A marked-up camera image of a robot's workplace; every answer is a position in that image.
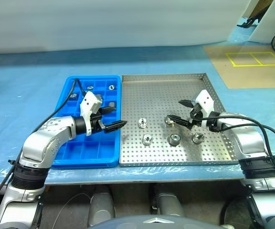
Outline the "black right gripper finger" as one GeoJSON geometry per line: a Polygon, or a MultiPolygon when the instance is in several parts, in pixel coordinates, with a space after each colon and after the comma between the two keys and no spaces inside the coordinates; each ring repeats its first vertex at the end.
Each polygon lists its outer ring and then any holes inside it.
{"type": "Polygon", "coordinates": [[[180,100],[178,103],[185,107],[194,108],[194,104],[191,100],[180,100]]]}
{"type": "Polygon", "coordinates": [[[181,125],[181,126],[184,126],[186,127],[187,129],[192,129],[192,124],[188,121],[188,120],[184,120],[182,119],[181,117],[179,116],[176,116],[176,115],[168,115],[167,116],[172,122],[178,124],[178,125],[181,125]]]}

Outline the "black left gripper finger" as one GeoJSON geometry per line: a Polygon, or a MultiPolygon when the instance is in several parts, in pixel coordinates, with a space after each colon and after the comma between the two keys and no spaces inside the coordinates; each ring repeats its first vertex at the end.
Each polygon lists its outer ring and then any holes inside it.
{"type": "Polygon", "coordinates": [[[105,133],[117,131],[117,130],[121,129],[122,127],[124,127],[126,124],[127,124],[127,121],[119,120],[119,121],[111,123],[110,125],[105,125],[103,131],[105,133]]]}
{"type": "Polygon", "coordinates": [[[106,107],[101,107],[99,109],[99,112],[101,113],[101,115],[107,115],[111,112],[114,112],[116,111],[116,108],[115,107],[111,107],[111,106],[106,106],[106,107]]]}

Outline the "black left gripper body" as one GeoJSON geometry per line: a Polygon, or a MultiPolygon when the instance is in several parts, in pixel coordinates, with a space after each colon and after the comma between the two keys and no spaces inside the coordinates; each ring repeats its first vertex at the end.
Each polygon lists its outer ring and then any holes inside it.
{"type": "Polygon", "coordinates": [[[91,114],[90,123],[91,123],[92,133],[98,133],[106,129],[105,124],[102,122],[101,113],[91,114]]]}

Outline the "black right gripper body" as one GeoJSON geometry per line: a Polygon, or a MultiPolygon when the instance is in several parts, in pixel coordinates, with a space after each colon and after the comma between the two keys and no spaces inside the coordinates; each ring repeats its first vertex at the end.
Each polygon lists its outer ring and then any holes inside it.
{"type": "Polygon", "coordinates": [[[194,126],[202,126],[203,113],[201,109],[196,108],[190,111],[190,117],[188,119],[188,129],[192,129],[194,126]]]}

